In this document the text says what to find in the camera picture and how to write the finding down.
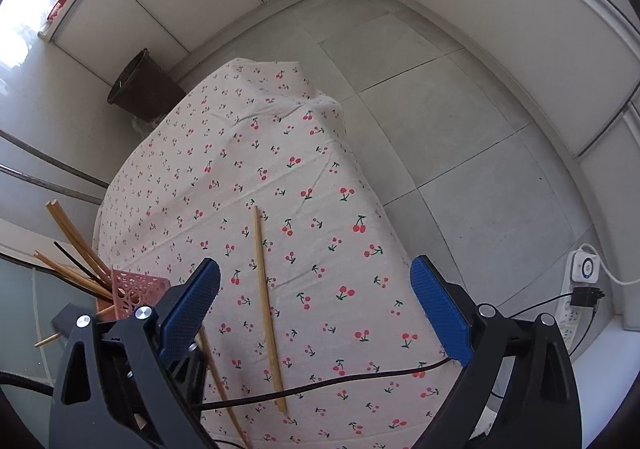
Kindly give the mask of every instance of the tablecloth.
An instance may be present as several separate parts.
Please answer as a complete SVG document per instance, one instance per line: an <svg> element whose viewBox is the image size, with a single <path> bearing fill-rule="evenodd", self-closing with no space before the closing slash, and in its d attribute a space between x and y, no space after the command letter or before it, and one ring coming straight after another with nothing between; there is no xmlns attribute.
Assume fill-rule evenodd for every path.
<svg viewBox="0 0 640 449"><path fill-rule="evenodd" d="M230 398L273 391L253 207L285 388L428 365L445 354L409 283L409 260L345 140L340 104L298 63L234 60L204 79L132 153L94 233L110 266L184 282L203 257L222 287L204 320ZM460 372L451 361L235 408L254 448L411 447ZM207 378L206 400L219 400ZM213 438L241 443L225 411Z"/></svg>

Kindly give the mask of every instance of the silver screw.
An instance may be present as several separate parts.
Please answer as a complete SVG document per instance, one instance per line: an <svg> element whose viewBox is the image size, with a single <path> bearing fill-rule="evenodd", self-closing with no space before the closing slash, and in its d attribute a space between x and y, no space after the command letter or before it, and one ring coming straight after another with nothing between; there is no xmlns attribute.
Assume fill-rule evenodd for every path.
<svg viewBox="0 0 640 449"><path fill-rule="evenodd" d="M90 322L91 322L91 317L89 317L88 315L81 315L76 321L76 326L78 328L84 328Z"/></svg>
<svg viewBox="0 0 640 449"><path fill-rule="evenodd" d="M491 318L495 315L495 308L490 304L481 304L478 307L478 311L482 317Z"/></svg>
<svg viewBox="0 0 640 449"><path fill-rule="evenodd" d="M545 326L553 326L556 323L556 320L554 319L553 315L547 314L547 313L541 314L540 320Z"/></svg>
<svg viewBox="0 0 640 449"><path fill-rule="evenodd" d="M146 319L151 315L153 309L150 306L141 306L136 310L136 319Z"/></svg>

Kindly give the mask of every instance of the blue textured pad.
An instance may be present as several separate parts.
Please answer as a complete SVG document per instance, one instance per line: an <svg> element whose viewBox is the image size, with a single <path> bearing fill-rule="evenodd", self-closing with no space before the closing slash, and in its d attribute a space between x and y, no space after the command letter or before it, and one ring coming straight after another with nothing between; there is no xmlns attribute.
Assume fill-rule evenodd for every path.
<svg viewBox="0 0 640 449"><path fill-rule="evenodd" d="M163 363L179 361L193 342L220 290L220 267L209 259L204 266L198 266L188 283L189 288L162 322L158 357Z"/></svg>
<svg viewBox="0 0 640 449"><path fill-rule="evenodd" d="M452 359L463 368L473 356L470 343L469 325L451 300L430 267L420 257L411 264L411 287L427 315L438 340Z"/></svg>

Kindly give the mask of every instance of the white power strip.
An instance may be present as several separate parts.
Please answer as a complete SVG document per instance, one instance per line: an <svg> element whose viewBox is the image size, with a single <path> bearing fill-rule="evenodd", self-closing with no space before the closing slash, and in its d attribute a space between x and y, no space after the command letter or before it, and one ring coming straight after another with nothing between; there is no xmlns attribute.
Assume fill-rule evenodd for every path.
<svg viewBox="0 0 640 449"><path fill-rule="evenodd" d="M574 287L571 281L572 254L573 252L570 252L566 258L561 294L571 292ZM564 339L564 345L567 350L571 347L572 342L574 342L575 333L578 330L578 323L580 322L580 315L582 314L582 308L571 306L570 302L571 296L562 297L558 300L558 307L556 308L556 323L558 323L558 328L560 328L560 333L562 334L562 339Z"/></svg>

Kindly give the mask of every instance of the trash can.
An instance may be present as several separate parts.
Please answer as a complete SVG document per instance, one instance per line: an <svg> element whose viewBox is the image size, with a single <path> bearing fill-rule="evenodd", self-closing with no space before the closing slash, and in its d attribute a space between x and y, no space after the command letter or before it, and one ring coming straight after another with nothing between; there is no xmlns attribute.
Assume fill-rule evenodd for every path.
<svg viewBox="0 0 640 449"><path fill-rule="evenodd" d="M107 102L150 122L169 113L185 95L145 48L124 68L111 88Z"/></svg>

